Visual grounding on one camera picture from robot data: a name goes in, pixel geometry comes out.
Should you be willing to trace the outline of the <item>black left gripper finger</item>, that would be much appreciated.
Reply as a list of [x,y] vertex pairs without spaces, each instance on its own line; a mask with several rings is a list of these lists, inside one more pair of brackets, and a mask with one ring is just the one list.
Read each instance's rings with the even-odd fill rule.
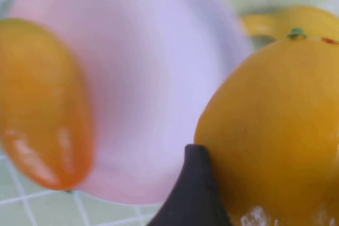
[[178,180],[148,226],[227,225],[231,221],[219,197],[207,149],[189,144]]

